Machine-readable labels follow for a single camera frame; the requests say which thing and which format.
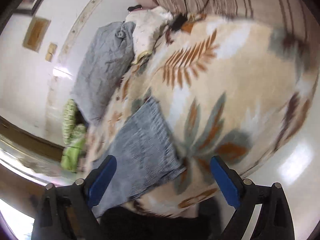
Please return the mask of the green patterned quilt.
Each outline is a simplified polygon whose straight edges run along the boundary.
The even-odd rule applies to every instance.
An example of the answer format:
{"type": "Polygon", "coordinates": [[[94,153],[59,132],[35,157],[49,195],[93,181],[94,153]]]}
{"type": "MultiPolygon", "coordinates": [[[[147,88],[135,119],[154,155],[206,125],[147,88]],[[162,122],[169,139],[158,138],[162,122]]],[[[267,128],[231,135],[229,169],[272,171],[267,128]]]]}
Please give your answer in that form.
{"type": "Polygon", "coordinates": [[[87,128],[82,121],[77,120],[79,111],[75,101],[68,99],[63,109],[62,136],[65,148],[61,157],[61,167],[76,172],[78,161],[86,141],[87,128]]]}

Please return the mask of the beige wall switches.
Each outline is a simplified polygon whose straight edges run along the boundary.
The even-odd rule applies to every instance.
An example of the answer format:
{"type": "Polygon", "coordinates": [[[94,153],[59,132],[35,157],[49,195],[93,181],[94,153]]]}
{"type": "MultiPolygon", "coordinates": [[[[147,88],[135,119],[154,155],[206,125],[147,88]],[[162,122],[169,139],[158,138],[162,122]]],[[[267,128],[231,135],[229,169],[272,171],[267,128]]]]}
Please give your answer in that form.
{"type": "Polygon", "coordinates": [[[56,49],[57,49],[57,45],[54,43],[51,43],[48,47],[47,53],[46,53],[46,57],[45,60],[48,62],[51,62],[53,59],[53,56],[56,53],[56,49]]]}

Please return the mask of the grey acid-wash denim pants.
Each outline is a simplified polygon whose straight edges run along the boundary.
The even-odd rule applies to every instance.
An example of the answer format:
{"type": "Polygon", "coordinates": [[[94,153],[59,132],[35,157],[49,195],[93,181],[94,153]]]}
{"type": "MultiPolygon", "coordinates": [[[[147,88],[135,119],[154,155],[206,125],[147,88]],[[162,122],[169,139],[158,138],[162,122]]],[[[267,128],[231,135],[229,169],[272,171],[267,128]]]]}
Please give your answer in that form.
{"type": "Polygon", "coordinates": [[[153,97],[125,122],[92,167],[97,168],[108,155],[116,158],[117,169],[100,203],[92,209],[95,217],[172,181],[185,171],[153,97]]]}

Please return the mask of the black power adapter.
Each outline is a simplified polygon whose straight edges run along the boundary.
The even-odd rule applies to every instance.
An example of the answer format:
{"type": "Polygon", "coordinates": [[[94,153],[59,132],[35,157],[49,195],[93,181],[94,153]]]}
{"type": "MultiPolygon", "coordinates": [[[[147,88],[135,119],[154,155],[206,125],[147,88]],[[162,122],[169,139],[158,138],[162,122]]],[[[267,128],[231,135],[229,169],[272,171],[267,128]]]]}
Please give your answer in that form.
{"type": "Polygon", "coordinates": [[[169,24],[169,29],[171,31],[178,31],[187,22],[188,18],[184,14],[178,14],[174,17],[172,22],[169,24]]]}

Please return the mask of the stained glass wooden door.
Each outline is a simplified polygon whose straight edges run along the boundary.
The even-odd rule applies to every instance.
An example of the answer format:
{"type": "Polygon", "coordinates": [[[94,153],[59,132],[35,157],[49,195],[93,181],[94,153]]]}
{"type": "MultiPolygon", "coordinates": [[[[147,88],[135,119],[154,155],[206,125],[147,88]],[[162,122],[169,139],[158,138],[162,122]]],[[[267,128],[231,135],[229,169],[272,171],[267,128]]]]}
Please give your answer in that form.
{"type": "Polygon", "coordinates": [[[72,175],[60,167],[62,147],[1,118],[1,200],[35,217],[44,186],[63,186],[72,175]]]}

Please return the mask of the leaf pattern bed blanket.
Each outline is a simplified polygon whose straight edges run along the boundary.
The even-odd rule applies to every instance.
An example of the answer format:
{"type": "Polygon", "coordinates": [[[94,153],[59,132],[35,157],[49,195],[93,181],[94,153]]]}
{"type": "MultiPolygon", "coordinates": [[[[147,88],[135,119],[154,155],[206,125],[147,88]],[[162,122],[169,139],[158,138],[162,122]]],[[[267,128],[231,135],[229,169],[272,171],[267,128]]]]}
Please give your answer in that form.
{"type": "Polygon", "coordinates": [[[319,72],[319,49],[283,28],[208,16],[190,32],[161,38],[151,59],[132,67],[91,129],[86,168],[153,97],[185,171],[120,206],[177,217],[217,192],[210,159],[251,174],[302,126],[319,72]]]}

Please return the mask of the cream white folded cloth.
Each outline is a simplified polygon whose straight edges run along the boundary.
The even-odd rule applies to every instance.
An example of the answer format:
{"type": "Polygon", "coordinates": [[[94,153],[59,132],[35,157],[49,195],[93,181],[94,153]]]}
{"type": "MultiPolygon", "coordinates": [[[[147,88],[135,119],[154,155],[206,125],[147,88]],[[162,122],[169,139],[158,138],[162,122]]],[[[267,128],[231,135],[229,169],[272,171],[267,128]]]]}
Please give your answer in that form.
{"type": "Polygon", "coordinates": [[[172,20],[172,13],[160,6],[132,11],[127,15],[125,22],[135,23],[132,34],[135,57],[132,64],[137,64],[143,57],[152,53],[156,41],[172,20]]]}

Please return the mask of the small black object on sofa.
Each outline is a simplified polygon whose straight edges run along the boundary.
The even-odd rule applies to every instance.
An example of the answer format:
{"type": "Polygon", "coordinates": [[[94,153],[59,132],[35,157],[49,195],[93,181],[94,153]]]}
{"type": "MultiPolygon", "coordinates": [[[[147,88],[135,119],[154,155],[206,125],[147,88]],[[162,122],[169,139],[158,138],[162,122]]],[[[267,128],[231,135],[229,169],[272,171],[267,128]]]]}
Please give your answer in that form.
{"type": "Polygon", "coordinates": [[[135,5],[135,6],[132,6],[132,7],[128,7],[128,12],[132,12],[132,11],[135,11],[135,10],[141,10],[143,7],[138,4],[138,5],[135,5]]]}

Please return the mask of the striped floral sofa cushion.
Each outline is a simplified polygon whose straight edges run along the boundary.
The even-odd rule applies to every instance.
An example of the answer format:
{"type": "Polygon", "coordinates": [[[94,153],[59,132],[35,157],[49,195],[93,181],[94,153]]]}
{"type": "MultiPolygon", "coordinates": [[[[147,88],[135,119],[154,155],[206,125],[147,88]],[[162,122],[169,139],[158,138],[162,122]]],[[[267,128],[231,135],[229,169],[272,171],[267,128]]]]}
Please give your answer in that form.
{"type": "Polygon", "coordinates": [[[157,0],[171,12],[245,17],[283,28],[319,49],[319,24],[303,0],[157,0]]]}

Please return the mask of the grey quilted pillow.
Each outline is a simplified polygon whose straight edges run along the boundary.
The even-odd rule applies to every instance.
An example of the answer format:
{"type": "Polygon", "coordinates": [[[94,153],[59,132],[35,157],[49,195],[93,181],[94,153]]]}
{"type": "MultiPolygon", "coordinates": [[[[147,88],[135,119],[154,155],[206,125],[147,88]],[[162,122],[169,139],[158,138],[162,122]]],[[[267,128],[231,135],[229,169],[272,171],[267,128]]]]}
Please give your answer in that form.
{"type": "Polygon", "coordinates": [[[71,98],[90,125],[97,126],[121,77],[134,58],[133,22],[100,27],[82,61],[71,98]]]}

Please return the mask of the beige wall panel box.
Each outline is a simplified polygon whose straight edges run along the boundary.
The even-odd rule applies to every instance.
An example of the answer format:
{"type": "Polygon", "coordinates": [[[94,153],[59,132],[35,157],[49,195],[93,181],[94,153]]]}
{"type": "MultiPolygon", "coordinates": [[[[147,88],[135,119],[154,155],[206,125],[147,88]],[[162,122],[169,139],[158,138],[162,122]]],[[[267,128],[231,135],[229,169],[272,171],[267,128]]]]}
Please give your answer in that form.
{"type": "Polygon", "coordinates": [[[33,17],[23,40],[23,47],[38,52],[51,21],[33,17]]]}

